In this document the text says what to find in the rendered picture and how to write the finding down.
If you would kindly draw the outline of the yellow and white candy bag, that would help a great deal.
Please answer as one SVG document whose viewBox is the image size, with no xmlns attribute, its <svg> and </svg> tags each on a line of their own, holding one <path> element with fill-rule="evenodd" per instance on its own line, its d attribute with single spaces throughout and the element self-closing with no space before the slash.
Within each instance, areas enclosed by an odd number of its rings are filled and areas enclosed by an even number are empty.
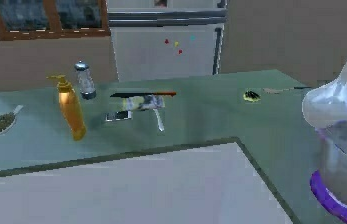
<svg viewBox="0 0 347 224">
<path fill-rule="evenodd" d="M 134 96 L 122 101 L 122 109 L 127 111 L 159 109 L 164 106 L 163 97 L 156 95 Z"/>
</svg>

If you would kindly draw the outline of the white butter knife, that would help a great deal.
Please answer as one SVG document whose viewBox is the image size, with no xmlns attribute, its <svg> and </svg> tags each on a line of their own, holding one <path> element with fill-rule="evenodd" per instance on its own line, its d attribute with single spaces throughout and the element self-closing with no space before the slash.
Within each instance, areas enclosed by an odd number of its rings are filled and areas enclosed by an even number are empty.
<svg viewBox="0 0 347 224">
<path fill-rule="evenodd" d="M 162 122 L 162 119 L 160 117 L 159 111 L 157 109 L 153 109 L 156 119 L 157 119 L 157 125 L 158 125 L 158 129 L 163 132 L 165 130 L 164 124 Z"/>
</svg>

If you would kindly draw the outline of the black smartphone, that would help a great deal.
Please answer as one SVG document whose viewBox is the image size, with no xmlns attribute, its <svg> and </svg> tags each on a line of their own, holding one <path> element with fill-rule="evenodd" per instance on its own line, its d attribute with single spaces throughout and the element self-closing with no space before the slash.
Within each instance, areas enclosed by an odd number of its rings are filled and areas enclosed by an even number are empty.
<svg viewBox="0 0 347 224">
<path fill-rule="evenodd" d="M 105 116 L 105 121 L 113 122 L 113 121 L 129 120 L 131 118 L 132 118 L 131 111 L 117 111 L 117 112 L 107 113 Z"/>
</svg>

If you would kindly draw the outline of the white fridge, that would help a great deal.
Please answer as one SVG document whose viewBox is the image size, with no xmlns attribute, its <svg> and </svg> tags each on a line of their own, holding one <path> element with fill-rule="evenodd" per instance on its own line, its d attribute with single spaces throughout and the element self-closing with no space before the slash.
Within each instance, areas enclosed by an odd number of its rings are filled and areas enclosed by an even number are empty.
<svg viewBox="0 0 347 224">
<path fill-rule="evenodd" d="M 107 0 L 107 12 L 121 82 L 213 75 L 227 0 Z"/>
</svg>

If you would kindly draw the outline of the yellow and black small object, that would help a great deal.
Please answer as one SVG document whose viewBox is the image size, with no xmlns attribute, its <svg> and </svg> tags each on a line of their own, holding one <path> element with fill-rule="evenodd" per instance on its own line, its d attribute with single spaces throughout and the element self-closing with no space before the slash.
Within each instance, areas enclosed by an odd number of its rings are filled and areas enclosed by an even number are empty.
<svg viewBox="0 0 347 224">
<path fill-rule="evenodd" d="M 258 102 L 261 99 L 261 97 L 254 91 L 246 91 L 243 94 L 243 99 L 247 102 Z"/>
</svg>

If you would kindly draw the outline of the glass salt shaker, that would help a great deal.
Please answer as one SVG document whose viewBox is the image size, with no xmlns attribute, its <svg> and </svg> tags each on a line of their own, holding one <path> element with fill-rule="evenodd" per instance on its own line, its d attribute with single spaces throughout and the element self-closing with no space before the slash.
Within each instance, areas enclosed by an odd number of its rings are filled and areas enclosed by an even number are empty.
<svg viewBox="0 0 347 224">
<path fill-rule="evenodd" d="M 90 67 L 83 61 L 78 61 L 74 65 L 80 94 L 83 99 L 90 100 L 96 97 L 96 88 L 90 74 Z"/>
</svg>

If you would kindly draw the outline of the orange pump bottle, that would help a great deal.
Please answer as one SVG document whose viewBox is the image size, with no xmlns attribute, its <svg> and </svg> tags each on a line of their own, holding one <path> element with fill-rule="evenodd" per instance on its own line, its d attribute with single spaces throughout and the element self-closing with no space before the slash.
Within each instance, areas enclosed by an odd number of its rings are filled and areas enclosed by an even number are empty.
<svg viewBox="0 0 347 224">
<path fill-rule="evenodd" d="M 81 140 L 86 134 L 82 108 L 73 85 L 65 75 L 47 76 L 57 81 L 58 99 L 61 113 L 66 120 L 74 141 Z"/>
</svg>

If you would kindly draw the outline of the wooden spoon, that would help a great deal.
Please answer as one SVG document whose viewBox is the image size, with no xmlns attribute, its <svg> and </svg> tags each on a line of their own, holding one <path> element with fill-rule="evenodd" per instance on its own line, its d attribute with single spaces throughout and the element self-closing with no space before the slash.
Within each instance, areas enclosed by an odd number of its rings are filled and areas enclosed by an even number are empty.
<svg viewBox="0 0 347 224">
<path fill-rule="evenodd" d="M 291 91 L 291 90 L 303 90 L 303 89 L 311 89 L 311 87 L 299 87 L 299 86 L 295 86 L 295 87 L 291 87 L 291 88 L 283 88 L 283 89 L 273 89 L 273 88 L 262 88 L 262 90 L 265 93 L 268 94 L 279 94 L 285 91 Z"/>
</svg>

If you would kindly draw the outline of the brown framed window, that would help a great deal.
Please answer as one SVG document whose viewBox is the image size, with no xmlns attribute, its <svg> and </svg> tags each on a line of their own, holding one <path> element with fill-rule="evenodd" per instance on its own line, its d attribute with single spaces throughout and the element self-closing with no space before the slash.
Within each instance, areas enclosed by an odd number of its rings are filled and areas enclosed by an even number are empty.
<svg viewBox="0 0 347 224">
<path fill-rule="evenodd" d="M 0 0 L 0 41 L 109 35 L 106 0 Z"/>
</svg>

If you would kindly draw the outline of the spoon with green herbs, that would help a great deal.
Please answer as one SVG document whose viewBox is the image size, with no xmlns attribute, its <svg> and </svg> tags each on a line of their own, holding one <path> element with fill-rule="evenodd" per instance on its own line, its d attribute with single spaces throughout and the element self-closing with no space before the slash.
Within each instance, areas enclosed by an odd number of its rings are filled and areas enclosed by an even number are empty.
<svg viewBox="0 0 347 224">
<path fill-rule="evenodd" d="M 23 105 L 17 105 L 12 112 L 0 115 L 0 134 L 6 133 L 13 127 L 17 120 L 17 115 L 22 109 Z"/>
</svg>

